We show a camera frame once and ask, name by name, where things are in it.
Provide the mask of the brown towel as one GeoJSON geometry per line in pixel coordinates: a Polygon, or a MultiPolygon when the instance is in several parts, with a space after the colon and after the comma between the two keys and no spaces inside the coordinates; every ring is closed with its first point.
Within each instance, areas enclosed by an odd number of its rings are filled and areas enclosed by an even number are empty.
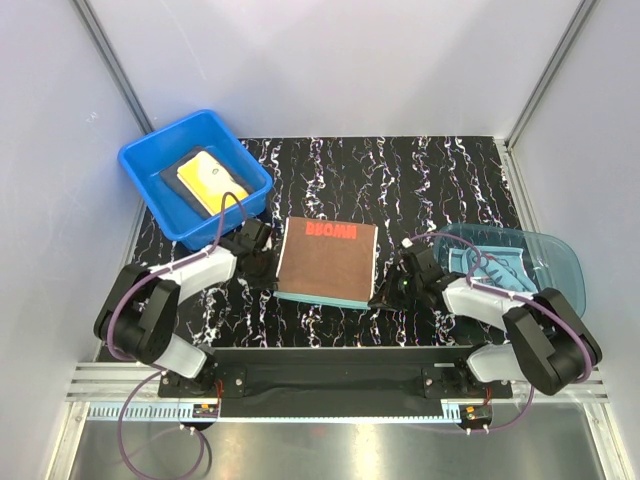
{"type": "Polygon", "coordinates": [[[287,218],[274,295],[367,310],[375,291],[377,237],[375,225],[287,218]]]}

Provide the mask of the blue striped towel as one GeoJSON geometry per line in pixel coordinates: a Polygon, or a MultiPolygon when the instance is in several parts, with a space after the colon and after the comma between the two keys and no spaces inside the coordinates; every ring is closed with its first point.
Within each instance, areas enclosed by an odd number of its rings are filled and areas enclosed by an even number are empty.
{"type": "MultiPolygon", "coordinates": [[[[524,265],[524,250],[514,247],[479,246],[480,265],[473,271],[474,281],[515,292],[538,291],[524,265]]],[[[472,248],[451,248],[448,251],[448,270],[467,275],[477,261],[472,248]]]]}

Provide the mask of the yellow towel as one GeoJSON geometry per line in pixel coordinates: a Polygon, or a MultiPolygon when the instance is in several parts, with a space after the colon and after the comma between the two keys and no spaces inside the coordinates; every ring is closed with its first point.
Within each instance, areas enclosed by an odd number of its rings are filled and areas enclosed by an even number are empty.
{"type": "Polygon", "coordinates": [[[198,152],[177,168],[177,177],[211,215],[246,199],[250,192],[207,151],[198,152]]]}

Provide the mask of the dark grey-blue towel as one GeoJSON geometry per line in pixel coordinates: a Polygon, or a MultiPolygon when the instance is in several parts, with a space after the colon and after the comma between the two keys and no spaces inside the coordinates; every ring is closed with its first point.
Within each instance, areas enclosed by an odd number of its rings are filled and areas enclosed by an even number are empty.
{"type": "MultiPolygon", "coordinates": [[[[191,194],[191,192],[181,183],[181,181],[177,177],[177,168],[183,165],[187,160],[193,158],[200,151],[207,151],[207,150],[205,150],[202,147],[194,147],[186,155],[181,157],[177,162],[175,162],[174,164],[162,170],[160,172],[160,178],[173,192],[175,192],[182,200],[184,200],[186,204],[198,214],[199,217],[203,219],[208,219],[211,216],[215,216],[215,215],[209,214],[207,210],[198,202],[198,200],[191,194]]],[[[250,192],[250,194],[253,192],[252,188],[243,179],[241,179],[237,174],[235,174],[230,168],[226,167],[225,165],[224,167],[230,171],[230,173],[235,177],[235,179],[239,183],[241,183],[250,192]]]]}

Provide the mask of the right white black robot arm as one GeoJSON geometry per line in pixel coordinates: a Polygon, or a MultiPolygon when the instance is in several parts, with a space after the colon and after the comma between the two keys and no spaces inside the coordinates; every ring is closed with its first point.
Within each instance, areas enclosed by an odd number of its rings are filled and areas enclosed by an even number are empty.
{"type": "Polygon", "coordinates": [[[497,381],[526,381],[552,396],[588,380],[603,358],[600,345],[559,290],[518,293],[478,283],[440,267],[430,248],[406,241],[369,306],[398,311],[419,305],[507,334],[505,344],[475,348],[454,371],[455,387],[466,396],[497,381]]]}

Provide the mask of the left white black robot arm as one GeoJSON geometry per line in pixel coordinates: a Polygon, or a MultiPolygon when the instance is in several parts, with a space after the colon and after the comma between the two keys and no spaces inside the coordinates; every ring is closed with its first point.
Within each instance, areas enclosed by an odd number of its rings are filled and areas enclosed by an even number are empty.
{"type": "Polygon", "coordinates": [[[94,335],[114,357],[133,359],[181,376],[196,396],[215,386],[210,355],[174,333],[179,305],[240,274],[258,289],[275,286],[272,227],[250,218],[235,232],[188,257],[155,267],[122,268],[94,323],[94,335]]]}

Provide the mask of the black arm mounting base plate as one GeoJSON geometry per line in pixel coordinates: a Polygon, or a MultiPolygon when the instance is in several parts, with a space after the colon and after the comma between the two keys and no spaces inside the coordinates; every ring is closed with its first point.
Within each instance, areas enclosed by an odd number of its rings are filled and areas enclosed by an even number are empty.
{"type": "Polygon", "coordinates": [[[223,398],[270,393],[391,392],[424,398],[509,398],[506,380],[475,378],[472,347],[217,349],[194,380],[176,373],[160,382],[169,398],[223,398]]]}

